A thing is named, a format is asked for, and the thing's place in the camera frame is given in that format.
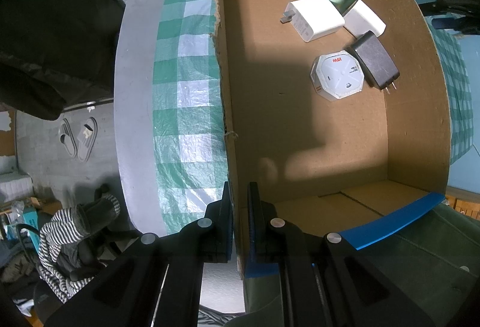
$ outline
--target tiled floor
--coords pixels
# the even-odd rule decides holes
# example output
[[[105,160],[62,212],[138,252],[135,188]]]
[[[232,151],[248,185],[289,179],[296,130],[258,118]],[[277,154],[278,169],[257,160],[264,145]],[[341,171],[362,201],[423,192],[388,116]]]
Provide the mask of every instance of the tiled floor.
[[[66,118],[76,137],[83,121],[94,117],[98,134],[87,162],[71,158],[59,141],[58,125]],[[128,214],[120,182],[115,134],[113,104],[97,106],[90,113],[80,109],[62,114],[57,121],[44,121],[17,112],[18,167],[32,177],[35,194],[41,198],[55,198],[63,207],[93,200],[93,192],[102,183],[110,186],[123,204],[121,216],[111,229],[126,229]]]

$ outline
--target striped cloth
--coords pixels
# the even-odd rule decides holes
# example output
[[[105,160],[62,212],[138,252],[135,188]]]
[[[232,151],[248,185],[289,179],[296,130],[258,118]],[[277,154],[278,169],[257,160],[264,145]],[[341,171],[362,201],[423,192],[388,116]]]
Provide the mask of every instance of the striped cloth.
[[[120,213],[118,200],[109,193],[104,193],[102,198],[112,202],[115,217]],[[49,285],[57,297],[66,302],[81,288],[88,284],[93,277],[80,281],[70,281],[57,269],[57,258],[62,250],[62,245],[75,244],[93,235],[82,222],[82,207],[60,209],[40,230],[39,259],[42,265],[38,266],[40,277]]]

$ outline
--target cardboard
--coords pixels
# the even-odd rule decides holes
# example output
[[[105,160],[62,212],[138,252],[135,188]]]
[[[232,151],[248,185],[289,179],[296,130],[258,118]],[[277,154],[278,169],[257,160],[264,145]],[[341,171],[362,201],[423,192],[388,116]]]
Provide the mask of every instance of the cardboard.
[[[248,250],[247,184],[316,235],[365,224],[427,192],[445,192],[450,122],[433,39],[414,0],[363,0],[400,71],[391,95],[364,85],[335,102],[315,93],[316,57],[346,30],[305,43],[279,21],[294,0],[216,0],[226,148],[238,254]]]
[[[282,219],[296,224],[303,232],[318,236],[360,226],[381,217],[342,194],[277,202],[275,208]]]
[[[15,155],[15,111],[8,110],[10,130],[0,130],[0,156]]]
[[[392,213],[426,194],[423,190],[389,180],[346,188],[342,190],[342,193],[382,216]]]

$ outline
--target black cloth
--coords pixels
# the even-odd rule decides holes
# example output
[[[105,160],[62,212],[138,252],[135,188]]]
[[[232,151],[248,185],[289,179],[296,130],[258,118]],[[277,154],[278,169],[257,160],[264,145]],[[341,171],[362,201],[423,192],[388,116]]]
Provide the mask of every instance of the black cloth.
[[[0,101],[54,120],[113,96],[122,0],[0,0]]]

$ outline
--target white box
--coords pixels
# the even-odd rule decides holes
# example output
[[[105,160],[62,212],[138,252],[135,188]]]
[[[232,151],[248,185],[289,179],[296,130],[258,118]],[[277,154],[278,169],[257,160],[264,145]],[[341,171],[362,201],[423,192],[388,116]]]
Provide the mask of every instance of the white box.
[[[33,197],[32,178],[18,172],[0,175],[0,199],[3,202]]]
[[[356,38],[363,36],[369,30],[373,31],[377,37],[385,31],[385,23],[362,0],[357,0],[344,18],[345,29]]]
[[[290,2],[285,11],[294,12],[291,24],[305,42],[335,33],[345,24],[330,0],[297,0]]]
[[[317,94],[336,101],[362,91],[363,71],[357,59],[345,50],[315,59],[310,78]]]

